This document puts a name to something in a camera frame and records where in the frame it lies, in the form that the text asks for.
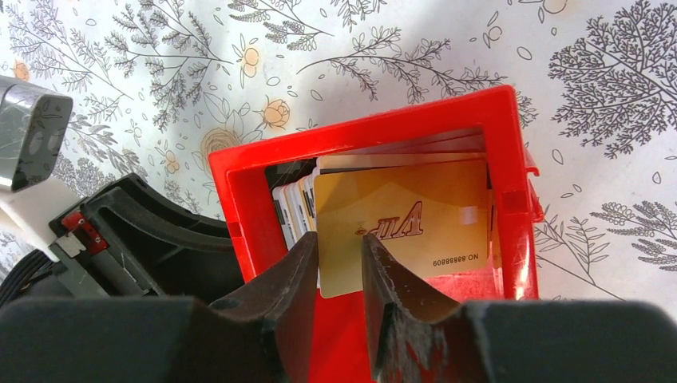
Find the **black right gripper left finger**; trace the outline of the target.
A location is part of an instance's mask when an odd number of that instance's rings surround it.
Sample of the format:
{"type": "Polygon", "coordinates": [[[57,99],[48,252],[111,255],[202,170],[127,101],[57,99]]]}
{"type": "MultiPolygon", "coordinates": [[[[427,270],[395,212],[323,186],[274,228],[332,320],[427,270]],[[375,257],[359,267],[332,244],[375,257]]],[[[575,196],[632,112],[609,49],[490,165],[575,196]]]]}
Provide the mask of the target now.
{"type": "Polygon", "coordinates": [[[192,297],[23,298],[1,311],[4,382],[306,382],[318,239],[204,304],[192,297]]]}

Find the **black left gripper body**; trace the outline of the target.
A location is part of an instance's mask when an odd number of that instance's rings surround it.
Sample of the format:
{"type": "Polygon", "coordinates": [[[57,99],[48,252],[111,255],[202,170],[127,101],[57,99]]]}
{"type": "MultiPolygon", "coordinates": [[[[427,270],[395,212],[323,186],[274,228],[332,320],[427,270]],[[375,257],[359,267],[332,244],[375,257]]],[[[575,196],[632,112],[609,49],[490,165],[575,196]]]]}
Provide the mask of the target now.
{"type": "Polygon", "coordinates": [[[77,298],[192,296],[243,284],[227,225],[197,215],[131,173],[49,221],[53,274],[77,298]]]}

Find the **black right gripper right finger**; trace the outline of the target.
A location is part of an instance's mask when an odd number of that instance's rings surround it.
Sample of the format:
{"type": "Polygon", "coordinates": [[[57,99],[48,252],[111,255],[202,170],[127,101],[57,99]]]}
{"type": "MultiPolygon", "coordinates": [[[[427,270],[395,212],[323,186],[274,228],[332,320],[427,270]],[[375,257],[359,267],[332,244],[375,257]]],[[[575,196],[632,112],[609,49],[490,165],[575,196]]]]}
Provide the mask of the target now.
{"type": "Polygon", "coordinates": [[[379,382],[673,382],[676,324],[646,302],[458,302],[362,242],[370,372],[379,382]]]}

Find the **gold VIP credit card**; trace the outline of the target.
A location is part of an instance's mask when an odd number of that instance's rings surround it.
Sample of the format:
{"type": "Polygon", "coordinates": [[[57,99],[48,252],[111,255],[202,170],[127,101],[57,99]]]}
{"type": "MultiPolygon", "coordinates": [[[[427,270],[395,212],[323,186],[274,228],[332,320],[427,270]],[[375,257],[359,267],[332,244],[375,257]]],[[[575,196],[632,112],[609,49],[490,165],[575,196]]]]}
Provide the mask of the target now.
{"type": "Polygon", "coordinates": [[[319,291],[362,290],[362,240],[375,236],[422,278],[486,266],[489,188],[485,160],[322,174],[315,178],[319,291]]]}

